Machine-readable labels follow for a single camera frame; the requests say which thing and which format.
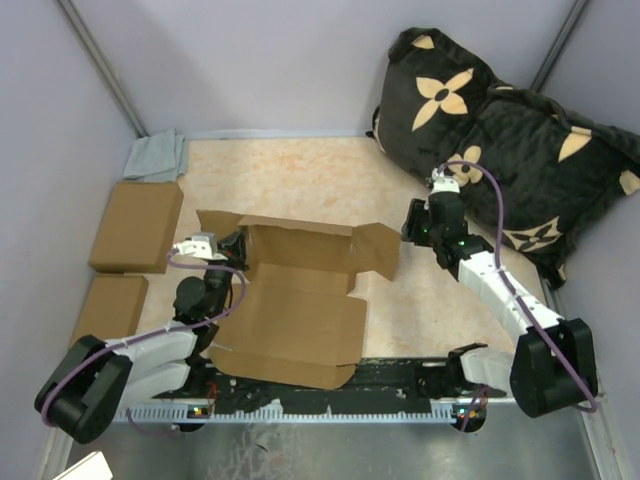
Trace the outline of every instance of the gray floor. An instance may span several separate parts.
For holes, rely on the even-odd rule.
[[[577,411],[536,420],[490,405],[485,426],[208,425],[180,438],[114,424],[74,445],[69,464],[102,450],[117,480],[598,478]]]

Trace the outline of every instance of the cardboard box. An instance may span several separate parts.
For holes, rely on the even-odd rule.
[[[183,197],[173,182],[116,184],[89,265],[102,273],[164,273]]]
[[[400,234],[380,223],[347,227],[219,211],[198,217],[218,238],[237,228],[248,233],[251,283],[220,322],[209,348],[213,363],[258,380],[325,389],[346,383],[362,358],[367,317],[367,302],[347,294],[360,272],[393,278]]]
[[[139,275],[96,275],[71,345],[85,335],[108,340],[135,334],[148,286],[147,279]]]

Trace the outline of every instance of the metal pole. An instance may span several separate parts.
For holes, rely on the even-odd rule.
[[[118,76],[107,60],[107,57],[96,43],[93,35],[91,35],[80,12],[78,12],[78,9],[73,4],[73,0],[56,0],[56,3],[69,22],[71,29],[78,37],[78,40],[80,40],[80,43],[96,68],[98,75],[111,93],[127,122],[131,125],[131,128],[133,128],[138,137],[148,137],[149,132],[144,126],[140,114],[133,105],[133,102],[129,99],[127,92],[118,80]]]
[[[584,13],[585,8],[589,4],[590,0],[576,0],[567,15],[567,18],[558,32],[558,36],[551,45],[547,56],[545,57],[542,65],[540,65],[540,69],[536,74],[536,77],[533,79],[533,83],[531,87],[529,87],[534,92],[539,92],[544,87],[553,67],[555,66],[560,54],[564,50],[567,45],[567,41],[571,38],[571,34],[573,33],[578,20]]]

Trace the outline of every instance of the robotic arm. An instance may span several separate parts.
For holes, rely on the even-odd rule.
[[[470,235],[457,182],[434,170],[425,202],[413,199],[403,240],[431,247],[440,267],[475,292],[516,344],[515,355],[473,344],[450,354],[467,384],[484,384],[513,395],[530,417],[538,417],[585,400],[569,372],[543,340],[523,305],[569,360],[589,391],[598,391],[591,330],[581,319],[567,321],[541,304],[503,267],[493,248]],[[515,288],[512,294],[504,278]]]
[[[202,279],[187,277],[180,282],[175,316],[163,327],[166,332],[104,342],[90,335],[81,338],[36,397],[35,408],[44,419],[79,443],[99,437],[117,412],[181,388],[191,368],[204,361],[200,353],[218,326],[203,320],[224,315],[232,272],[246,270],[244,234],[236,232],[216,243],[215,235],[200,233],[174,245],[173,252],[220,268],[208,269]]]

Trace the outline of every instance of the wooden tabletop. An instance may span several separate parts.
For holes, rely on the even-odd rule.
[[[200,231],[196,209],[344,225],[382,222],[400,231],[411,199],[428,193],[373,141],[356,137],[191,141],[189,170],[179,184],[184,203],[175,241]],[[494,243],[475,225],[470,230]],[[534,266],[506,247],[503,252],[515,278],[543,301]],[[192,274],[169,267],[166,274],[146,275],[138,332],[171,319],[175,288]],[[427,248],[403,243],[394,281],[363,273],[351,295],[369,302],[367,357],[440,356],[476,341],[514,348],[488,309]]]

